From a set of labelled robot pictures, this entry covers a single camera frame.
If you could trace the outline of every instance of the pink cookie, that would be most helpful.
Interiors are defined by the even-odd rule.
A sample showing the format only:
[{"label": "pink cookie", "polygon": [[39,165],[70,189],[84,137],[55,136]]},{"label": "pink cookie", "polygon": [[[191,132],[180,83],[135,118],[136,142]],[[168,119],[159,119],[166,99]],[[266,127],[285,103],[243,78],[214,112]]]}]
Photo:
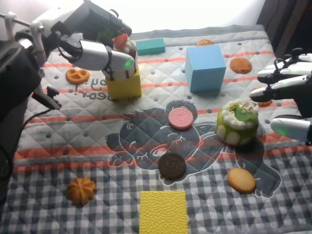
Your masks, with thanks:
[{"label": "pink cookie", "polygon": [[169,113],[169,123],[176,129],[188,129],[193,124],[193,121],[194,118],[192,112],[186,108],[175,108]]}]

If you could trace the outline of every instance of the oreo cookie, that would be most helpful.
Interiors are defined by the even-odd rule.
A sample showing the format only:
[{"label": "oreo cookie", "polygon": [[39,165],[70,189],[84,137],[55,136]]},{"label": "oreo cookie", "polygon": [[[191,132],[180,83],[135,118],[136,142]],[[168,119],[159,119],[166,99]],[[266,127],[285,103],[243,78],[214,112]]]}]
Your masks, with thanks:
[{"label": "oreo cookie", "polygon": [[181,155],[166,153],[158,161],[158,169],[162,176],[169,180],[176,180],[184,175],[186,165]]}]

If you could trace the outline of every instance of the yellow block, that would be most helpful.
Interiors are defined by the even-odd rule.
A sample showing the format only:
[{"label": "yellow block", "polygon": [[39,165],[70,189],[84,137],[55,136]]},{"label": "yellow block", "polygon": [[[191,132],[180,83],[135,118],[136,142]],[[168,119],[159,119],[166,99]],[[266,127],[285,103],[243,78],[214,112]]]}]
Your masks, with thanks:
[{"label": "yellow block", "polygon": [[112,99],[142,96],[140,71],[138,69],[128,79],[111,81],[106,78],[106,83],[109,96]]},{"label": "yellow block", "polygon": [[141,192],[140,234],[187,234],[185,192]]}]

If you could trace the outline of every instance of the quilted blanket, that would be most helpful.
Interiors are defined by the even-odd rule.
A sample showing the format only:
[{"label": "quilted blanket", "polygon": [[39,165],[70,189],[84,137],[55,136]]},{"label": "quilted blanket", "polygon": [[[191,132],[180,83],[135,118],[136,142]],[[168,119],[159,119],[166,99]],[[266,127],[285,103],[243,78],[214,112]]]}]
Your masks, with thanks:
[{"label": "quilted blanket", "polygon": [[[294,101],[260,108],[251,147],[232,149],[215,134],[220,108],[263,86],[256,74],[275,59],[263,27],[132,35],[133,41],[148,38],[164,38],[166,52],[138,58],[142,97],[127,100],[110,98],[101,72],[90,71],[84,84],[69,84],[65,72],[72,65],[52,52],[41,71],[42,86],[59,90],[62,108],[33,119],[21,135],[0,233],[139,233],[140,192],[177,190],[186,193],[190,234],[312,231],[311,147],[270,128],[275,116],[298,114]],[[193,94],[187,86],[186,48],[200,39],[218,44],[227,64],[218,95]],[[233,72],[229,64],[236,57],[248,59],[253,69],[245,75]],[[187,131],[168,124],[176,107],[193,113]],[[25,118],[43,110],[29,99]],[[159,174],[157,162],[165,152],[185,158],[186,173],[178,181]],[[229,186],[227,173],[235,167],[253,174],[253,194]],[[84,206],[66,198],[76,177],[96,183],[94,199]]]}]

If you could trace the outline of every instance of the blue block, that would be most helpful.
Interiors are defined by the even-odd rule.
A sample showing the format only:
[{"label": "blue block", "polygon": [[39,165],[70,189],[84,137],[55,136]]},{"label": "blue block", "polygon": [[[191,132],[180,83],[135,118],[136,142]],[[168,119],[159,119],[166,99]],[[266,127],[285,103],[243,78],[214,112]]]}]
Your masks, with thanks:
[{"label": "blue block", "polygon": [[219,91],[226,65],[218,45],[189,47],[185,75],[191,92]]},{"label": "blue block", "polygon": [[166,51],[163,38],[137,41],[136,49],[138,55],[154,55]]}]

